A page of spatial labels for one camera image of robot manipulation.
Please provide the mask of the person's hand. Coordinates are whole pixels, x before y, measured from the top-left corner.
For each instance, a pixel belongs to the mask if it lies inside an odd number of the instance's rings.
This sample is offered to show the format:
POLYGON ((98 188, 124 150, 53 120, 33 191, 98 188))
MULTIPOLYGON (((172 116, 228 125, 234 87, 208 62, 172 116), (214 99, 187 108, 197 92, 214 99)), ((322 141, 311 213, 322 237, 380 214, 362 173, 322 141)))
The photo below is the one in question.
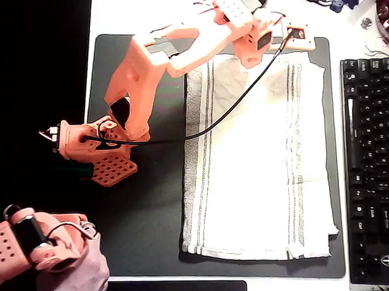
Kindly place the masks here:
POLYGON ((99 233, 87 240, 82 258, 74 268, 60 273, 40 272, 36 291, 106 291, 110 274, 100 243, 99 233))

